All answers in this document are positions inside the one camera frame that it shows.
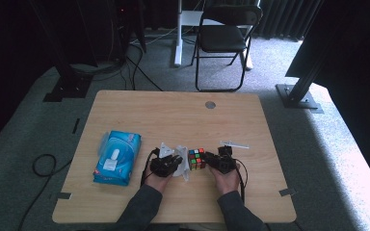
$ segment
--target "chair seat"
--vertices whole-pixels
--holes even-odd
[[[205,52],[241,52],[246,49],[240,29],[228,25],[203,26],[200,32],[200,48]]]

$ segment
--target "blue package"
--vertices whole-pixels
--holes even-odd
[[[139,134],[111,131],[108,139],[103,139],[100,145],[93,181],[127,186],[140,146]]]

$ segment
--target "wooden table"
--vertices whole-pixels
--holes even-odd
[[[208,109],[206,102],[216,107]],[[93,182],[102,136],[111,130],[142,136],[140,153],[129,186]],[[296,212],[287,188],[272,136],[257,95],[243,93],[100,91],[89,118],[53,220],[59,223],[115,222],[140,187],[149,152],[164,142],[190,149],[203,147],[218,153],[220,141],[247,144],[250,149],[233,148],[233,157],[248,169],[246,206],[265,222],[291,222]],[[211,172],[190,172],[190,180],[174,177],[168,184],[158,215],[152,222],[224,222],[216,202],[219,197]]]

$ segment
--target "person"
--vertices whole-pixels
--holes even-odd
[[[242,202],[238,192],[240,179],[237,171],[234,169],[227,174],[222,174],[210,166],[208,168],[215,177],[216,188],[221,195],[217,202],[224,215],[226,229],[228,231],[262,230],[263,221],[246,208]],[[172,175],[158,177],[155,174],[150,174],[149,167],[147,175],[145,183],[128,202],[124,212],[113,226],[113,230],[153,230],[148,226],[158,213],[164,189]],[[179,229],[179,225],[167,226],[168,228],[165,230]]]

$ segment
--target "rubik's cube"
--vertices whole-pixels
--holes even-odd
[[[206,167],[206,162],[202,160],[201,154],[204,153],[203,148],[191,149],[188,151],[188,163],[190,170],[197,170]]]

